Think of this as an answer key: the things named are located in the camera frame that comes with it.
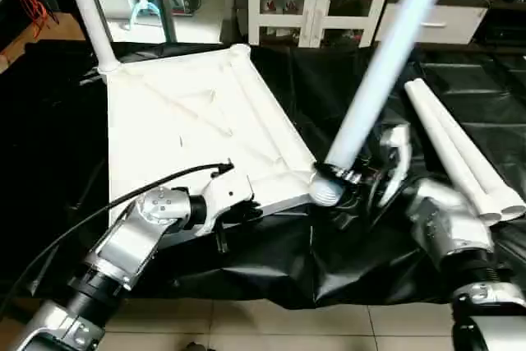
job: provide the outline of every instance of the floor tile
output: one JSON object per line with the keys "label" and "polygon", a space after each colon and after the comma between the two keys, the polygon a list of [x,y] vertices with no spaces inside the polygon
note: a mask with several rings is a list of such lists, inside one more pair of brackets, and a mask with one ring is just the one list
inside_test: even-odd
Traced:
{"label": "floor tile", "polygon": [[22,324],[5,318],[2,323],[0,323],[0,349],[7,349],[22,329],[24,329]]}
{"label": "floor tile", "polygon": [[377,336],[448,336],[453,327],[448,305],[413,303],[369,309]]}
{"label": "floor tile", "polygon": [[208,335],[107,333],[97,351],[183,351],[191,342],[208,344]]}
{"label": "floor tile", "polygon": [[130,299],[108,332],[208,333],[212,302],[198,299]]}
{"label": "floor tile", "polygon": [[450,337],[376,337],[378,351],[453,351]]}
{"label": "floor tile", "polygon": [[305,335],[210,335],[216,351],[376,351],[374,337]]}
{"label": "floor tile", "polygon": [[365,306],[285,310],[271,302],[214,302],[212,333],[265,335],[372,335]]}

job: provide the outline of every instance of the white pole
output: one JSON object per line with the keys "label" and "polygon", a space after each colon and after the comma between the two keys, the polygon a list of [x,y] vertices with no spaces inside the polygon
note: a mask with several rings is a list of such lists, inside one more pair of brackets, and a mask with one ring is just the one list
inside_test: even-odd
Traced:
{"label": "white pole", "polygon": [[106,30],[100,20],[95,0],[76,0],[76,4],[81,11],[82,20],[84,20],[95,54],[99,59],[99,72],[104,74],[117,69],[120,63],[113,53]]}
{"label": "white pole", "polygon": [[427,100],[429,108],[438,117],[442,127],[457,147],[482,189],[500,208],[502,219],[511,220],[523,215],[526,212],[526,203],[519,194],[506,185],[442,102],[433,94],[429,86],[421,79],[415,81],[418,81],[419,84],[418,93],[422,99]]}
{"label": "white pole", "polygon": [[439,118],[423,97],[422,86],[425,83],[417,79],[405,84],[405,91],[415,108],[422,125],[426,128],[427,135],[435,147],[435,151],[451,181],[464,193],[478,213],[480,219],[491,226],[501,219],[500,210],[495,202],[482,189],[471,169],[459,153],[456,145],[442,127]]}
{"label": "white pole", "polygon": [[[436,0],[400,0],[400,7],[385,40],[380,43],[358,92],[325,159],[328,164],[350,168],[374,126],[380,111],[413,48],[421,24]],[[311,197],[321,206],[333,206],[343,189],[316,175]]]}

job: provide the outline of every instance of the black plastic sheet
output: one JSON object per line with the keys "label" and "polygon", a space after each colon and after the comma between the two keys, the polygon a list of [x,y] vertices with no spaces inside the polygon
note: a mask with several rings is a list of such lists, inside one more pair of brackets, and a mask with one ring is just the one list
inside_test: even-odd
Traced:
{"label": "black plastic sheet", "polygon": [[[115,44],[117,54],[126,61],[217,48],[221,47]],[[319,160],[330,147],[369,56],[368,51],[306,48],[254,48],[251,53]],[[85,44],[44,42],[31,45],[0,76],[9,99],[4,111],[4,122],[10,125],[4,137],[11,155],[7,180],[16,186],[9,193],[4,220],[10,219],[10,225],[2,230],[2,239],[20,240],[14,248],[17,259],[6,259],[9,270],[0,274],[2,292],[39,248],[106,203],[106,96],[104,83],[90,74],[94,65]],[[519,56],[425,52],[415,53],[410,66],[427,80],[504,179],[526,198],[526,61]],[[43,79],[44,85],[38,83]],[[399,92],[397,86],[376,129],[410,122],[413,168],[440,172],[431,143]],[[60,137],[52,138],[57,131]],[[90,199],[77,207],[86,185],[90,185]],[[29,203],[25,186],[43,191],[42,196],[32,192]],[[303,207],[242,224],[226,230],[227,254],[218,252],[213,236],[167,248],[158,254],[134,294],[267,298],[286,308],[445,300],[441,278],[411,239],[401,207],[395,207],[370,233],[362,218],[349,221],[342,230],[339,224],[349,219],[345,216]],[[53,286],[64,281],[105,224],[101,219],[98,226],[59,250],[41,294],[51,293]],[[512,267],[515,279],[526,289],[526,220],[498,225],[493,234],[498,259]],[[13,247],[2,252],[8,257]]]}

